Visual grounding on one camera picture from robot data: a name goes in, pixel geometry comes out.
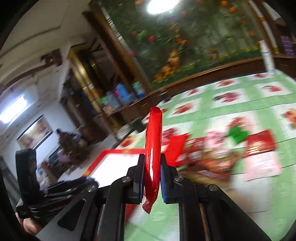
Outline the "left hand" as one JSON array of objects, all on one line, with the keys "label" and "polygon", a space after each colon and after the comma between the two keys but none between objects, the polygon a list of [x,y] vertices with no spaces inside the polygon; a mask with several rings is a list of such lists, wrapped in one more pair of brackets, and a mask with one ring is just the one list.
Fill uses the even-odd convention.
[{"label": "left hand", "polygon": [[18,213],[15,213],[19,223],[21,224],[21,227],[29,234],[31,235],[37,235],[43,227],[39,225],[36,221],[34,221],[31,218],[25,218],[21,219],[18,215]]}]

